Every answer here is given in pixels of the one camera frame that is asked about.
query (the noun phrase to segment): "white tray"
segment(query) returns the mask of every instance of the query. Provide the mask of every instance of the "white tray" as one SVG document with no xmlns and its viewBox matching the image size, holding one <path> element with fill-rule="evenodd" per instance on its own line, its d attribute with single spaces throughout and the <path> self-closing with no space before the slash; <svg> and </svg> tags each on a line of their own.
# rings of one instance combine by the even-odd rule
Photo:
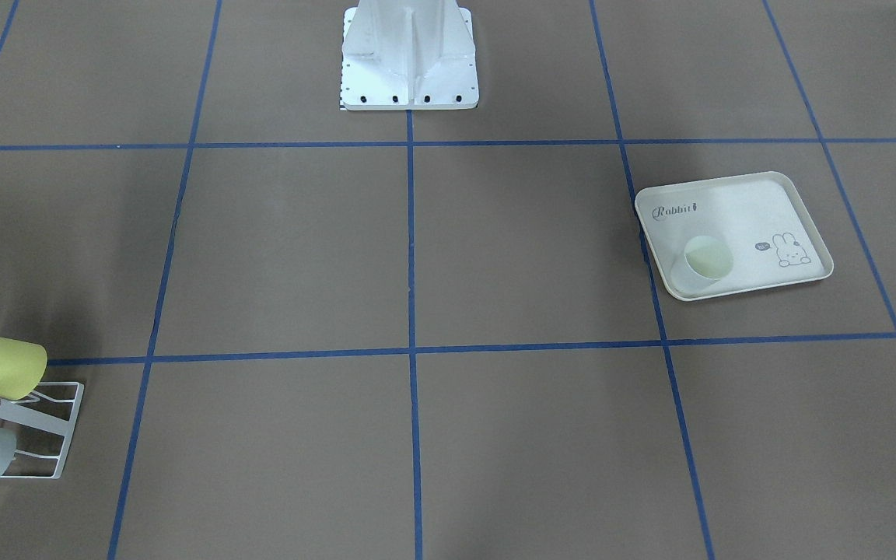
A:
<svg viewBox="0 0 896 560">
<path fill-rule="evenodd" d="M 683 301 L 821 280 L 835 269 L 797 189 L 782 173 L 646 188 L 635 210 L 666 290 Z M 735 264 L 703 291 L 683 294 L 669 270 L 687 240 L 698 235 L 724 241 Z"/>
</svg>

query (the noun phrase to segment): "bunny illustration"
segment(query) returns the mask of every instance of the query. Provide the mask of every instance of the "bunny illustration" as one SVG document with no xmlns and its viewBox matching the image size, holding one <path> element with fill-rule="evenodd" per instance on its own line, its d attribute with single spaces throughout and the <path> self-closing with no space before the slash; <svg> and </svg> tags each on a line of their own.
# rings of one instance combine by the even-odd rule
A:
<svg viewBox="0 0 896 560">
<path fill-rule="evenodd" d="M 800 246 L 792 233 L 776 234 L 772 237 L 772 244 L 776 247 L 776 256 L 779 257 L 779 266 L 796 266 L 811 262 L 807 251 Z"/>
</svg>

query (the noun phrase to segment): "white cup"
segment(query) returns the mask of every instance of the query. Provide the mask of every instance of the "white cup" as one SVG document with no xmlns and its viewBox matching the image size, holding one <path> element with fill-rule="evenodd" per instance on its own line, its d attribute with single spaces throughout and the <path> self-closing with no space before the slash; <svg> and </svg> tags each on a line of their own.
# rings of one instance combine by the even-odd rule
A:
<svg viewBox="0 0 896 560">
<path fill-rule="evenodd" d="M 732 272 L 735 260 L 724 241 L 710 235 L 692 237 L 676 258 L 669 274 L 674 288 L 694 296 Z"/>
</svg>

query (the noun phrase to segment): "cup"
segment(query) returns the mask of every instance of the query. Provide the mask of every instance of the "cup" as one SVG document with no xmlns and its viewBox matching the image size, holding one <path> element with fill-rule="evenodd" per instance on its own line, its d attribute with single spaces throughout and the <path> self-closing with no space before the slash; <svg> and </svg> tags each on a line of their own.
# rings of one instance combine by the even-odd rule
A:
<svg viewBox="0 0 896 560">
<path fill-rule="evenodd" d="M 692 237 L 670 271 L 670 283 L 684 296 L 695 296 L 728 276 L 735 265 L 724 241 L 710 235 Z"/>
</svg>

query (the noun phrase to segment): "white plastic stand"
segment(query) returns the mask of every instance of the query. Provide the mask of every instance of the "white plastic stand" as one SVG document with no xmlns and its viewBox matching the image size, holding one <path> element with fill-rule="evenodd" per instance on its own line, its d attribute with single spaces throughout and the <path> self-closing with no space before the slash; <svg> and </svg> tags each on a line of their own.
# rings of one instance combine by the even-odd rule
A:
<svg viewBox="0 0 896 560">
<path fill-rule="evenodd" d="M 79 408 L 82 407 L 82 395 L 85 394 L 85 386 L 78 382 L 43 382 L 37 387 L 74 387 L 75 396 L 71 398 L 52 398 L 35 390 L 21 401 L 7 401 L 4 400 L 4 398 L 0 398 L 0 419 L 19 423 L 19 425 L 29 426 L 29 428 L 43 430 L 43 432 L 54 433 L 54 435 L 60 436 L 62 438 L 61 451 L 56 455 L 40 455 L 29 453 L 29 451 L 16 450 L 16 453 L 26 455 L 26 457 L 54 461 L 54 472 L 50 476 L 11 474 L 3 475 L 2 478 L 61 478 L 61 473 L 65 469 L 65 461 L 68 459 L 68 450 L 71 449 L 72 435 L 75 433 L 75 421 L 78 421 Z M 34 408 L 29 407 L 29 404 L 36 404 L 41 401 L 47 401 L 48 403 L 53 404 L 70 405 L 71 410 L 68 413 L 68 419 L 48 415 L 46 412 L 36 411 Z"/>
<path fill-rule="evenodd" d="M 455 0 L 362 0 L 345 12 L 345 110 L 473 109 L 472 14 Z"/>
</svg>

